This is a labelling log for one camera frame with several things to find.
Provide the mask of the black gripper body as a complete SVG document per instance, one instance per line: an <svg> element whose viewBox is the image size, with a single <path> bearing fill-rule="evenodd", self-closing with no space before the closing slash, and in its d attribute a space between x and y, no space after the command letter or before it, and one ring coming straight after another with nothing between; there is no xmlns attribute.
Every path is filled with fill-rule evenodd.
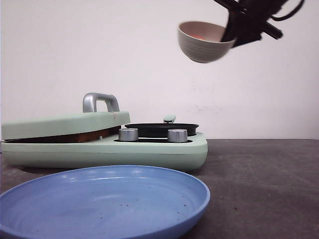
<svg viewBox="0 0 319 239"><path fill-rule="evenodd" d="M274 39L283 36L281 30L268 23L272 15L282 8L282 0L217 0L216 2L228 11L239 12L236 38L249 32L260 34L264 32Z"/></svg>

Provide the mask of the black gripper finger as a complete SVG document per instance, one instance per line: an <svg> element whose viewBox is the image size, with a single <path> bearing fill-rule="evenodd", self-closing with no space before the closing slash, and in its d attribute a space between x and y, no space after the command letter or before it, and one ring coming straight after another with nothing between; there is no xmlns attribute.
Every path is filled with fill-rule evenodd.
<svg viewBox="0 0 319 239"><path fill-rule="evenodd" d="M261 39L262 39L262 36L260 33L249 32L248 34L238 36L234 42L233 48L240 45L248 44L254 41L259 41Z"/></svg>
<svg viewBox="0 0 319 239"><path fill-rule="evenodd" d="M235 10L229 10L228 13L228 21L223 36L221 38L221 42L228 42L234 40L237 35L239 12Z"/></svg>

